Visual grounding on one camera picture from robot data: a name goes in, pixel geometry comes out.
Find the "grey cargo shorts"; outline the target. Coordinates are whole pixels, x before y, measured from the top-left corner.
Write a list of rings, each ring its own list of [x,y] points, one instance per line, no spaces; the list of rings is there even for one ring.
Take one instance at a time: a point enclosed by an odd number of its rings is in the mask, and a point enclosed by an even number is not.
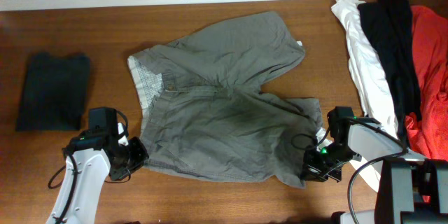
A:
[[[323,125],[319,100],[282,99],[261,87],[304,58],[275,12],[218,22],[130,55],[145,168],[215,182],[276,177],[303,188],[304,149]]]

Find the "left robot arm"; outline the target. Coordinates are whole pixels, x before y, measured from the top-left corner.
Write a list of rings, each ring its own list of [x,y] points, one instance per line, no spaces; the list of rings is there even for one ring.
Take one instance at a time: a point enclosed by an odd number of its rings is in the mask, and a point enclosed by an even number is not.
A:
[[[92,108],[88,119],[88,129],[62,149],[64,179],[47,223],[94,223],[103,185],[127,182],[148,159],[140,139],[128,138],[122,112]]]

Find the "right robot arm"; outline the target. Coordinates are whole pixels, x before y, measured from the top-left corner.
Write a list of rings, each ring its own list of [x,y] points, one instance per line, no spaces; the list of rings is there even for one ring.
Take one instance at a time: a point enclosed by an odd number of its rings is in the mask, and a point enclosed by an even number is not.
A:
[[[342,167],[366,159],[352,175],[347,189],[348,212],[335,212],[334,223],[446,223],[447,161],[428,159],[388,134],[374,118],[356,117],[350,107],[327,114],[326,131],[333,142],[304,148],[300,178],[341,181]],[[373,167],[380,174],[375,208],[354,210],[353,186],[358,175]]]

